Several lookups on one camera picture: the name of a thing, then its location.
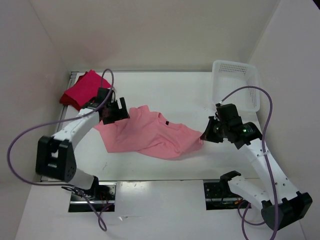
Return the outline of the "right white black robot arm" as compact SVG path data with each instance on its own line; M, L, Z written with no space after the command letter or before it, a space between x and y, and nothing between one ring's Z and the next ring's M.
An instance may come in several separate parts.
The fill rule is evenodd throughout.
M235 145L254 168L264 188L248 182L236 170L220 176L219 191L223 197L238 195L257 208L265 224L272 230L302 219L313 200L309 193L300 192L285 175L263 142L263 135L253 122L242 121L234 104L216 105L209 117L201 140Z

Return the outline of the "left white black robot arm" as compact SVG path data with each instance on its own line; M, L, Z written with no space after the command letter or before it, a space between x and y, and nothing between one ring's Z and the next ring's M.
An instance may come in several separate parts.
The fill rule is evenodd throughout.
M96 199L106 187L99 184L96 176L77 167L76 146L99 123L110 125L129 117L124 97L116 99L114 90L98 88L97 95L82 107L74 120L52 136L39 139L36 173L66 183L70 190L89 200Z

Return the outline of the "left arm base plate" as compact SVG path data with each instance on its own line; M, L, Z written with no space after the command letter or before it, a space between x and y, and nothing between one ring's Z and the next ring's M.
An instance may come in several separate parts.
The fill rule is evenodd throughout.
M106 186L106 190L102 193L99 193L95 198L89 198L90 203L93 208L99 213L103 208L106 208L106 212L115 211L115 197L117 190L116 181L101 181L100 185ZM88 213L92 212L92 209L86 202L86 200L74 194L73 192L70 195L69 213Z

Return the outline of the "light pink t shirt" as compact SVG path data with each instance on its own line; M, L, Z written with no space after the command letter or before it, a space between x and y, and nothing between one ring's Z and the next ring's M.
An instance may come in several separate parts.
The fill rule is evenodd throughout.
M202 133L182 123L168 121L147 105L129 109L129 118L94 127L109 153L137 152L149 157L174 160L199 151Z

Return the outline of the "dark red t shirt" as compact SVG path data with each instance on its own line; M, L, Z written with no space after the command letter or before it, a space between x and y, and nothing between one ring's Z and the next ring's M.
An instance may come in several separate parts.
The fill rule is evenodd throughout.
M71 86L72 83L76 83L75 79L76 79L76 72L72 72L70 74L70 78L69 78L69 85ZM80 111L81 106L76 102L76 100L74 100L73 98L71 98L70 96L68 96L66 93L64 93L60 100L59 103L64 105L64 106L72 106L73 108L75 108L77 111Z

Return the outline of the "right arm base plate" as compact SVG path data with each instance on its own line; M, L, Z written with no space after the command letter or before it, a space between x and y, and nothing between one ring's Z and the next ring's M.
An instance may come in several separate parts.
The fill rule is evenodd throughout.
M223 196L220 183L217 180L203 182L205 205L207 211L237 209L243 198L236 194Z

